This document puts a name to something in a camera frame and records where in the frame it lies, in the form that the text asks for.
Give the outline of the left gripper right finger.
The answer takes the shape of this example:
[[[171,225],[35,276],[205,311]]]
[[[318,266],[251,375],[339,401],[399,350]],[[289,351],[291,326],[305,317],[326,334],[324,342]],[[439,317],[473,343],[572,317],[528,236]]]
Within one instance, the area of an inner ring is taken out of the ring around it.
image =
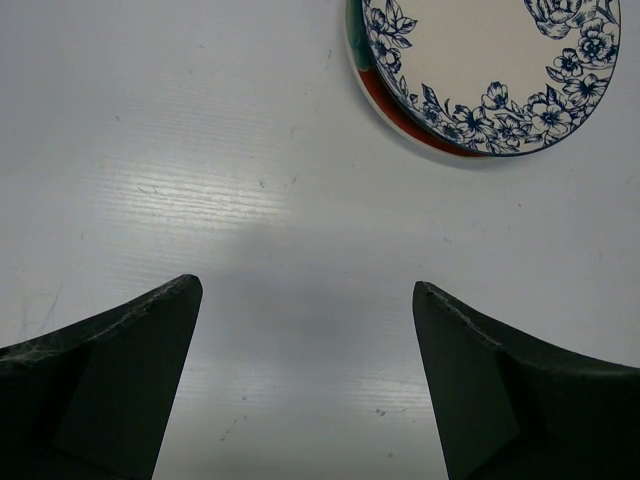
[[[639,371],[578,354],[419,282],[412,310],[452,479],[635,479]]]

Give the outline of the red plate with teal flower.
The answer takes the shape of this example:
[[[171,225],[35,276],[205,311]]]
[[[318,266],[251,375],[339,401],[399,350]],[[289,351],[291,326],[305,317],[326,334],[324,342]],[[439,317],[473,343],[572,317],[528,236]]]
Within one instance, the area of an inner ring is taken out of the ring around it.
[[[429,154],[439,152],[465,159],[483,158],[482,154],[465,151],[430,134],[404,112],[373,64],[362,23],[360,2],[345,1],[344,41],[351,70],[365,99],[386,126],[413,147]]]

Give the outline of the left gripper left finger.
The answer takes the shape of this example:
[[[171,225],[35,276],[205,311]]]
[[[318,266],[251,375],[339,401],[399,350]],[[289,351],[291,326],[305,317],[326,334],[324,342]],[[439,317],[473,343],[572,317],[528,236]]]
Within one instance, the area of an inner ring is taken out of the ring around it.
[[[2,348],[2,478],[152,478],[202,295],[181,275]]]

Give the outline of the white blue floral plate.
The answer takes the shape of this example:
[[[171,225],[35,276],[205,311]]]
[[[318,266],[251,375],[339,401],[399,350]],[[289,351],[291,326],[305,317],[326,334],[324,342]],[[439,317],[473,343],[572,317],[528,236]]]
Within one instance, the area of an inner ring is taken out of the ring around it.
[[[602,0],[385,0],[359,5],[401,110],[477,155],[522,156],[579,129],[609,87],[621,12]]]

